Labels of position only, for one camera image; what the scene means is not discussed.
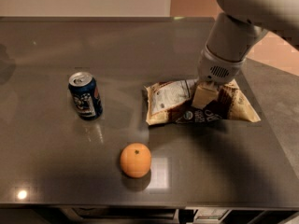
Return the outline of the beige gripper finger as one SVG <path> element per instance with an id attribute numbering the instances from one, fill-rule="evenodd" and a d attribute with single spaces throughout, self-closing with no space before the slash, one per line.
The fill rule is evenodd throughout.
<path id="1" fill-rule="evenodd" d="M 219 86 L 214 82 L 200 82 L 192 99 L 192 107 L 204 109 L 218 98 Z"/>

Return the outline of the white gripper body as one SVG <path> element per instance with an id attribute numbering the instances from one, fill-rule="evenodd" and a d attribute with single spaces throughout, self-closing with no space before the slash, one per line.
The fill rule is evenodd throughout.
<path id="1" fill-rule="evenodd" d="M 245 61 L 245 59 L 239 62 L 227 61 L 213 54 L 208 46 L 205 46 L 197 66 L 198 77 L 201 81 L 227 84 L 238 75 Z"/>

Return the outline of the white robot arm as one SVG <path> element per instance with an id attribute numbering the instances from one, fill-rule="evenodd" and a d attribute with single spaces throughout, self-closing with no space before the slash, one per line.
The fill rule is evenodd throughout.
<path id="1" fill-rule="evenodd" d="M 198 64 L 201 81 L 231 82 L 247 54 L 272 32 L 299 49 L 299 0 L 217 0 L 222 9 Z"/>

